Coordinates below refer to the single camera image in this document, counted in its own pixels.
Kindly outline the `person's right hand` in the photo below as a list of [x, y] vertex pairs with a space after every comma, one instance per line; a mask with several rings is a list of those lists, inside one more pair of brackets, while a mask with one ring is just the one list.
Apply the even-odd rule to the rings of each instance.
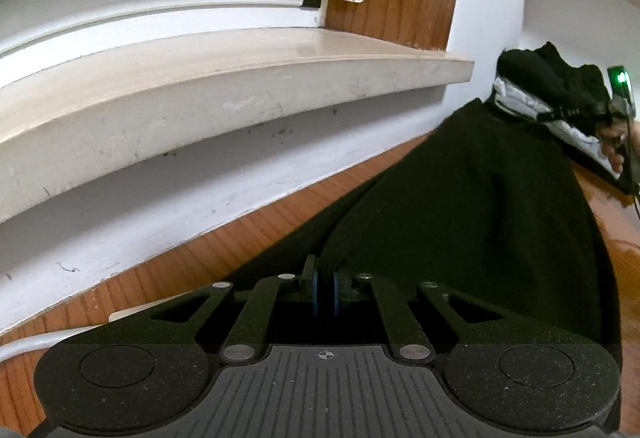
[[639, 158], [639, 122], [615, 122], [600, 128], [601, 152], [610, 162], [615, 173], [623, 173], [625, 157], [620, 153], [623, 147], [628, 154]]

